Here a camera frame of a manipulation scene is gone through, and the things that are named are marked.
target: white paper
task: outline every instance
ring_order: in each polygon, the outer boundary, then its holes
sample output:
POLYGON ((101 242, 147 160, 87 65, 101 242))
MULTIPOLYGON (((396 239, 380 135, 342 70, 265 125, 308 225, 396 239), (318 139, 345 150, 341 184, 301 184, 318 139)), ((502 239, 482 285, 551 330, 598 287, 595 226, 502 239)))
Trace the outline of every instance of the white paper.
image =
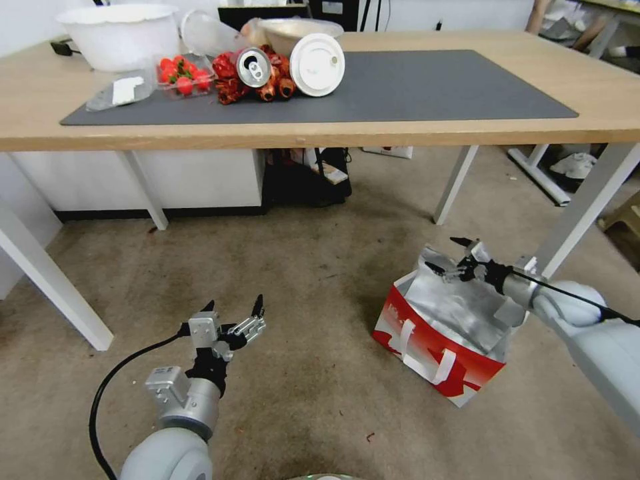
MULTIPOLYGON (((316 172, 318 175, 320 174, 320 166, 318 166, 317 163, 311 166, 311 170, 316 172)), ((325 178, 334 185, 337 185, 349 178, 349 176, 342 170, 338 170, 333 165, 329 165, 326 162, 322 162, 322 171, 324 172, 325 178)))
POLYGON ((142 85, 144 82, 142 77, 128 77, 113 82, 113 104, 122 105, 133 102, 136 86, 142 85))

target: white plastic cup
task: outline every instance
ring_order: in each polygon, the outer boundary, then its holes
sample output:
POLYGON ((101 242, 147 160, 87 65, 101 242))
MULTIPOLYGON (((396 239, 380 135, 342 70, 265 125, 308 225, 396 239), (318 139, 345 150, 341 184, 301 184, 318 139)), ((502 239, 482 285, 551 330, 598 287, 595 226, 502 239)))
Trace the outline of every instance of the white plastic cup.
POLYGON ((204 10, 186 12, 180 22, 182 41, 196 55, 217 57, 226 51, 249 48, 249 41, 230 26, 204 10))
POLYGON ((142 69, 180 53, 172 5, 129 4, 68 10, 56 17, 96 70, 142 69))

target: shoe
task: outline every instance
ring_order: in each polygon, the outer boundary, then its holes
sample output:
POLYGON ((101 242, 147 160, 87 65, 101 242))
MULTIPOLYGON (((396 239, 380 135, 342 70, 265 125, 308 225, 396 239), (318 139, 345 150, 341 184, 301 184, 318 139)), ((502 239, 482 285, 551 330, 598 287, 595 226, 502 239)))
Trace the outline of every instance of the shoe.
POLYGON ((574 180, 584 180, 598 161, 588 153, 573 153, 550 167, 551 171, 574 180))

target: table leg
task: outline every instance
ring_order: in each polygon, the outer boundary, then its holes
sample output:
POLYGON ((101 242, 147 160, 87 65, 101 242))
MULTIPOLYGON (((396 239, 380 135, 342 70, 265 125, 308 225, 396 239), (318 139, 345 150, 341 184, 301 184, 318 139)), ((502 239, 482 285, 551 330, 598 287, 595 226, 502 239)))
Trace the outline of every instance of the table leg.
POLYGON ((113 334, 2 198, 0 247, 96 350, 109 348, 113 334))
POLYGON ((602 29, 602 31, 598 33, 598 36, 594 38, 593 41, 591 42, 591 49, 589 50, 590 57, 593 57, 593 58, 602 57, 602 55, 604 54, 607 48, 607 45, 613 38, 613 34, 615 33, 616 30, 618 30, 619 24, 620 22, 618 21, 616 16, 614 16, 607 22, 607 24, 602 29))
POLYGON ((640 143, 609 144, 536 252, 539 272, 550 277, 595 222, 640 160, 640 143))
POLYGON ((520 168, 522 168, 522 170, 527 172, 534 182, 536 182, 542 190, 547 192, 558 205, 564 207, 571 201, 570 196, 568 196, 562 188, 558 187, 553 180, 538 168, 538 163, 547 151, 547 148, 549 148, 548 143, 536 145, 529 158, 525 157, 520 149, 517 148, 507 150, 507 154, 520 166, 520 168))
POLYGON ((451 172, 445 192, 442 194, 433 216, 433 222, 436 225, 442 225, 445 222, 449 209, 458 194, 458 190, 460 190, 460 185, 462 185, 462 181, 465 179, 465 175, 477 151, 478 145, 467 145, 460 150, 458 161, 453 168, 453 172, 451 172))
POLYGON ((140 167, 140 160, 138 160, 135 153, 131 150, 116 151, 115 154, 120 159, 124 170, 127 172, 129 178, 136 186, 141 198, 144 200, 147 211, 155 223, 155 226, 158 230, 166 230, 169 226, 169 221, 167 220, 165 213, 162 211, 160 202, 158 202, 153 191, 149 188, 145 174, 142 172, 142 168, 140 167))

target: red pepper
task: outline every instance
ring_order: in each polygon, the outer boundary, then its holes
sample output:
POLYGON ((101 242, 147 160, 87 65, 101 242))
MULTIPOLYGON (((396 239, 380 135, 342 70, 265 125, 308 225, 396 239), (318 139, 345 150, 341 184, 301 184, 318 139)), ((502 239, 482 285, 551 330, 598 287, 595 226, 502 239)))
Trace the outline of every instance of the red pepper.
POLYGON ((235 64, 231 61, 233 52, 224 52, 214 58, 211 66, 220 79, 236 78, 238 76, 235 70, 235 64))
POLYGON ((218 100, 223 105, 236 102, 251 91, 240 79, 216 79, 213 83, 218 90, 218 100))

